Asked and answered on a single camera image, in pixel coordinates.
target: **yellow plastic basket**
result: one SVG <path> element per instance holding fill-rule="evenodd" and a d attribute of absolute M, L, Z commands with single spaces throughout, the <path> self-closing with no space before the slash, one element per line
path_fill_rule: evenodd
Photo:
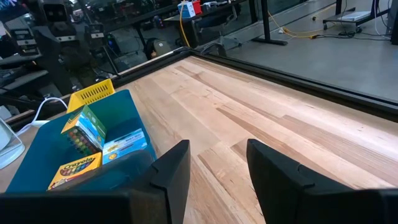
<path fill-rule="evenodd" d="M 72 93 L 69 100 L 67 113 L 76 110 L 83 105 L 89 105 L 97 100 L 112 95 L 115 92 L 111 79 L 104 80 L 75 93 Z"/>

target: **crayola crayon box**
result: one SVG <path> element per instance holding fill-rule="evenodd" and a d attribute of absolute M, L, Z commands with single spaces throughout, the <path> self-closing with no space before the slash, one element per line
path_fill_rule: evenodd
<path fill-rule="evenodd" d="M 79 175 L 84 174 L 85 172 L 101 166 L 101 158 L 102 155 L 100 152 L 98 152 L 94 155 L 87 156 L 60 166 L 47 190 L 58 187 L 59 185 L 68 182 L 69 180 L 72 180 Z"/>
<path fill-rule="evenodd" d="M 148 146 L 142 129 L 123 135 L 104 145 L 102 163 L 106 164 L 132 151 L 143 150 Z"/>
<path fill-rule="evenodd" d="M 90 108 L 85 105 L 73 112 L 61 132 L 69 143 L 85 156 L 102 152 L 106 129 Z"/>

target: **wooden table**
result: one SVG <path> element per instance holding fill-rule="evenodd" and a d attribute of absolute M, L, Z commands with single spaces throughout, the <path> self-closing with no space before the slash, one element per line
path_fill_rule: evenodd
<path fill-rule="evenodd" d="M 161 156 L 191 140 L 185 223 L 264 223 L 246 163 L 256 138 L 354 189 L 398 185 L 398 125 L 189 57 L 128 89 Z M 29 146 L 36 130 L 22 136 Z M 21 163 L 0 171 L 4 191 Z"/>

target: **gray floor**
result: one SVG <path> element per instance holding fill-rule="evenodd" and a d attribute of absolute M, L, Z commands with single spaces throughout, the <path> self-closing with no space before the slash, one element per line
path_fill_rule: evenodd
<path fill-rule="evenodd" d="M 301 14 L 316 12 L 316 9 L 321 9 L 331 2 L 333 1 L 310 1 L 299 12 Z M 369 11 L 371 0 L 348 1 L 348 8 L 353 6 L 360 11 Z M 387 0 L 381 0 L 381 9 L 385 8 L 387 8 Z M 322 29 L 322 19 L 332 16 L 334 11 L 333 7 L 319 14 L 316 21 L 312 21 L 311 16 L 307 16 L 286 27 L 295 32 Z M 289 18 L 281 13 L 276 15 L 275 19 L 282 26 L 294 18 L 290 18 L 289 21 Z M 376 22 L 378 31 L 384 34 L 386 28 L 381 19 L 378 18 Z M 376 33 L 374 20 L 361 27 L 363 32 Z M 345 26 L 345 29 L 351 31 L 355 30 L 355 27 Z M 319 34 L 338 34 L 341 31 L 343 31 L 341 24 L 336 24 L 327 31 L 320 31 Z M 332 38 L 292 39 L 285 34 L 279 34 L 278 29 L 273 31 L 271 36 L 273 39 L 288 40 L 289 44 L 277 46 L 249 41 L 241 48 L 229 50 L 228 56 L 330 85 L 398 101 L 398 46 L 391 45 L 389 41 Z M 383 39 L 364 34 L 358 34 L 356 37 Z"/>

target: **red object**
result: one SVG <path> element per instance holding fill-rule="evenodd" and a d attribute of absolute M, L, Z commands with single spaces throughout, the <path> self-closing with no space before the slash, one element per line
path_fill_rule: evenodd
<path fill-rule="evenodd" d="M 194 1 L 193 3 L 193 10 L 195 11 L 195 14 L 201 14 L 201 7 L 200 7 L 200 1 Z"/>

